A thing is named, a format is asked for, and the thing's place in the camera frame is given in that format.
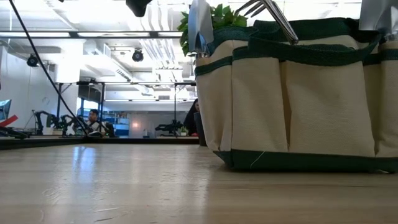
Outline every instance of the ceiling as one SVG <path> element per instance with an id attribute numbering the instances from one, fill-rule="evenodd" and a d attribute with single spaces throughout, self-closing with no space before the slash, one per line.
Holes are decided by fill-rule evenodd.
<path id="1" fill-rule="evenodd" d="M 229 4 L 232 9 L 242 6 L 246 0 L 208 0 L 212 6 Z M 359 0 L 286 0 L 276 1 L 288 20 L 320 19 L 327 17 L 359 18 Z M 137 30 L 176 30 L 182 18 L 181 11 L 187 12 L 189 0 L 153 0 L 147 8 L 146 16 L 137 18 L 125 5 L 125 0 L 15 0 L 17 8 L 29 30 L 40 31 L 137 31 Z M 251 25 L 256 19 L 273 21 L 264 11 L 250 18 Z M 21 30 L 8 0 L 0 0 L 0 31 Z M 63 53 L 74 45 L 84 42 L 82 52 L 81 77 L 93 77 L 98 81 L 124 82 L 115 72 L 123 71 L 137 82 L 189 82 L 194 80 L 192 59 L 184 57 L 178 39 L 140 40 L 140 39 L 96 39 L 64 40 L 35 39 L 37 46 L 43 47 L 44 58 L 58 63 Z M 24 39 L 12 39 L 9 45 L 15 53 L 27 56 L 29 43 Z M 86 48 L 97 49 L 91 54 Z M 48 54 L 45 47 L 60 49 L 59 54 Z M 144 60 L 133 62 L 134 49 L 142 49 Z M 174 95 L 173 89 L 163 88 Z M 186 88 L 184 98 L 195 98 L 195 88 Z M 120 87 L 120 91 L 140 91 L 137 88 Z"/>

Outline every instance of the garden tool bag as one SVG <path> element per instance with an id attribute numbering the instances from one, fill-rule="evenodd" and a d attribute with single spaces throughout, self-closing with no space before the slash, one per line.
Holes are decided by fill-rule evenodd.
<path id="1" fill-rule="evenodd" d="M 208 147 L 234 169 L 398 170 L 398 43 L 353 19 L 214 31 L 195 70 Z"/>

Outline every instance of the bag pocket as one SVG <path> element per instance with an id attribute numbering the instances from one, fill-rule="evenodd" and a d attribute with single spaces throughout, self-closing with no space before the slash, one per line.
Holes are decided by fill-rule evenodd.
<path id="1" fill-rule="evenodd" d="M 232 148 L 287 152 L 279 61 L 235 49 L 232 64 Z"/>
<path id="2" fill-rule="evenodd" d="M 381 61 L 380 141 L 377 157 L 398 157 L 398 42 L 379 48 Z"/>
<path id="3" fill-rule="evenodd" d="M 362 60 L 380 40 L 356 50 L 344 45 L 291 46 L 252 37 L 250 50 L 285 60 L 291 107 L 289 152 L 374 157 Z"/>
<path id="4" fill-rule="evenodd" d="M 197 60 L 195 69 L 200 114 L 207 146 L 212 151 L 230 151 L 232 135 L 232 57 L 213 63 Z"/>

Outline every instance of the garden fork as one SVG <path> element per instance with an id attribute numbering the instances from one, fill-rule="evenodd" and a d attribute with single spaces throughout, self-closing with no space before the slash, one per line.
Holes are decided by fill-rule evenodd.
<path id="1" fill-rule="evenodd" d="M 297 37 L 297 34 L 294 32 L 292 26 L 284 16 L 283 12 L 280 10 L 279 6 L 276 4 L 276 2 L 272 0 L 250 0 L 246 4 L 244 4 L 242 7 L 240 7 L 236 13 L 239 13 L 243 9 L 252 6 L 255 4 L 251 9 L 249 9 L 246 13 L 245 16 L 249 15 L 250 13 L 254 12 L 251 17 L 254 17 L 258 15 L 260 12 L 262 12 L 265 9 L 268 9 L 268 11 L 271 13 L 273 18 L 276 20 L 276 22 L 281 26 L 287 40 L 291 45 L 296 45 L 299 42 L 299 38 Z"/>

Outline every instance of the green plant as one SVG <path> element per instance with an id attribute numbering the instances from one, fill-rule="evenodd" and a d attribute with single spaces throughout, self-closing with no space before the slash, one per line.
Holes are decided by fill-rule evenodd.
<path id="1" fill-rule="evenodd" d="M 244 16 L 240 16 L 231 10 L 229 6 L 223 7 L 222 4 L 219 4 L 217 7 L 211 7 L 211 22 L 213 23 L 213 28 L 218 29 L 226 26 L 239 26 L 246 27 L 248 24 L 248 19 Z M 189 52 L 188 45 L 188 14 L 182 12 L 183 19 L 181 20 L 181 24 L 177 27 L 177 30 L 182 32 L 182 36 L 180 38 L 180 45 L 182 47 L 182 51 L 184 55 L 187 56 Z"/>

